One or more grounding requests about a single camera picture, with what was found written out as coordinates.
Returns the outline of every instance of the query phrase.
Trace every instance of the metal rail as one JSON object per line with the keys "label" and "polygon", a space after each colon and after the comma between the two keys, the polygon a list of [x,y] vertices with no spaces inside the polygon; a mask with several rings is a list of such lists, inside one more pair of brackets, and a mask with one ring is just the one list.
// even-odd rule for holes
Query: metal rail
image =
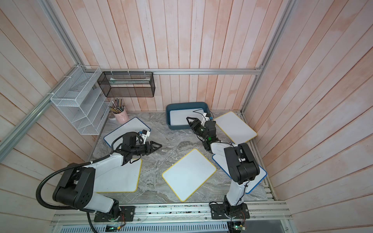
{"label": "metal rail", "polygon": [[279,27],[276,30],[275,36],[272,39],[271,45],[268,49],[268,52],[267,52],[266,56],[264,57],[262,65],[260,66],[261,67],[261,73],[258,76],[255,77],[254,83],[253,83],[248,95],[246,96],[246,99],[245,99],[245,102],[244,102],[244,105],[243,105],[243,108],[242,108],[242,113],[243,114],[246,112],[247,107],[249,105],[249,102],[252,99],[252,97],[254,95],[254,92],[255,92],[255,90],[258,86],[258,83],[261,80],[261,78],[264,74],[264,71],[266,70],[271,58],[273,57],[275,49],[277,48],[277,46],[280,42],[280,39],[281,39],[282,35],[284,34],[286,26],[288,25],[288,23],[291,19],[292,12],[294,11],[297,3],[298,3],[298,0],[290,0],[288,2],[288,5],[286,6],[286,10],[285,10],[284,15],[281,18]]}
{"label": "metal rail", "polygon": [[66,48],[68,49],[70,55],[74,59],[76,65],[81,65],[82,60],[76,51],[73,43],[71,42],[69,36],[67,35],[65,29],[61,25],[57,13],[54,10],[52,4],[50,3],[49,0],[38,0],[41,8],[43,9],[44,13],[47,15],[49,18],[49,21],[51,22],[52,26],[56,30],[57,34],[60,36],[62,42],[65,44]]}
{"label": "metal rail", "polygon": [[65,78],[60,80],[60,82],[51,90],[51,93],[46,94],[42,100],[29,112],[23,120],[18,123],[11,132],[9,132],[4,140],[0,142],[0,162],[9,154],[9,152],[17,145],[17,143],[23,138],[27,131],[35,124],[37,120],[45,113],[45,111],[52,104],[50,98],[52,93],[55,92],[62,83],[68,79],[69,76],[77,67],[74,66],[67,73]]}
{"label": "metal rail", "polygon": [[[247,212],[250,214],[250,218],[246,219],[246,221],[292,219],[285,201],[247,201],[245,204],[247,204]],[[208,202],[130,205],[136,206],[134,221],[127,224],[228,221],[228,219],[212,219]],[[50,225],[82,224],[87,224],[87,214],[85,212],[78,210],[57,210]]]}
{"label": "metal rail", "polygon": [[[245,115],[240,113],[238,114],[239,117],[241,117],[241,119],[246,123],[248,124],[248,122],[246,121],[246,118],[245,118]],[[255,139],[251,139],[247,142],[247,144],[249,145],[253,155],[254,155],[254,158],[257,160],[259,166],[261,166],[264,170],[266,170],[266,167],[264,166],[264,162],[263,162],[263,159],[260,155],[260,152],[259,152],[259,149],[258,149],[258,145],[256,144],[256,141]],[[277,200],[277,194],[276,194],[276,191],[275,191],[275,188],[273,187],[272,185],[272,182],[271,180],[268,178],[268,176],[266,176],[263,180],[264,184],[266,185],[264,187],[264,189],[266,190],[266,195],[268,197],[268,200],[271,198],[273,200]]]}
{"label": "metal rail", "polygon": [[101,69],[102,71],[153,72],[154,75],[259,75],[261,69]]}

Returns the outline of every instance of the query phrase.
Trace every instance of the gray marble surface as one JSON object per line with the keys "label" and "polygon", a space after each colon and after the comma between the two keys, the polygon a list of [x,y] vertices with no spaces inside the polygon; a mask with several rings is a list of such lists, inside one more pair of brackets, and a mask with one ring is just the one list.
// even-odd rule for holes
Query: gray marble surface
{"label": "gray marble surface", "polygon": [[[213,113],[217,117],[225,112]],[[192,130],[170,130],[166,124],[165,113],[131,113],[128,116],[130,119],[138,117],[151,129],[147,141],[155,141],[163,146],[158,151],[142,157],[140,178],[135,192],[103,193],[103,195],[119,200],[120,204],[181,202],[163,180],[162,173],[185,154],[196,148],[216,166],[217,171],[185,202],[223,201],[224,195],[229,190],[231,179],[212,160],[212,154],[203,148],[202,143],[192,133]],[[103,140],[103,137],[120,125],[115,120],[107,120],[92,154],[92,159],[103,157],[110,152],[110,147]],[[222,142],[231,142],[219,127],[216,128],[216,133]],[[267,196],[264,187],[259,184],[250,194],[244,196],[244,200],[266,201]]]}

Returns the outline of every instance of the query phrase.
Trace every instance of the white wire mesh shelf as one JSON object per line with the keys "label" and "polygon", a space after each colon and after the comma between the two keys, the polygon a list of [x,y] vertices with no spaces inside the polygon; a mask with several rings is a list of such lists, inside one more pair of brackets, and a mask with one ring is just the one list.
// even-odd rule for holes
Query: white wire mesh shelf
{"label": "white wire mesh shelf", "polygon": [[100,75],[100,68],[84,73],[78,67],[51,98],[80,134],[100,134],[109,113],[110,102],[105,102],[101,89],[92,89]]}
{"label": "white wire mesh shelf", "polygon": [[79,66],[51,97],[56,106],[79,107],[101,75],[100,68],[85,73]]}

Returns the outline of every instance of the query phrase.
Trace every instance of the ventilation grille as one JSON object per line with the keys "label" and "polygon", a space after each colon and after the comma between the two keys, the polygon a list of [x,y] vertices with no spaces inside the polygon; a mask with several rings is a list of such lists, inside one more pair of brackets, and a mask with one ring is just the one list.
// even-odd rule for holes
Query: ventilation grille
{"label": "ventilation grille", "polygon": [[[105,232],[106,224],[95,224],[95,229],[99,233]],[[138,223],[127,224],[118,232],[227,232],[226,222],[215,223]],[[60,233],[86,233],[92,232],[89,225],[63,226]]]}

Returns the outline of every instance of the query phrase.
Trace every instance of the wooden plank wall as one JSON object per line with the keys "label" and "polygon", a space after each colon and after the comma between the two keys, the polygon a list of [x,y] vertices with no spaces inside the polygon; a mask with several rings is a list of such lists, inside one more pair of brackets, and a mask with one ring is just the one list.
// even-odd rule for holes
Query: wooden plank wall
{"label": "wooden plank wall", "polygon": [[299,232],[373,229],[373,1],[299,1],[245,113]]}
{"label": "wooden plank wall", "polygon": [[[0,1],[0,140],[62,79],[74,60],[35,0]],[[2,232],[43,232],[54,210],[39,205],[42,179],[87,159],[94,144],[50,107],[0,164]],[[43,188],[52,193],[60,178]]]}
{"label": "wooden plank wall", "polygon": [[[255,68],[288,0],[50,0],[85,65],[101,68]],[[242,108],[251,75],[156,75],[154,98],[129,111],[204,101]]]}

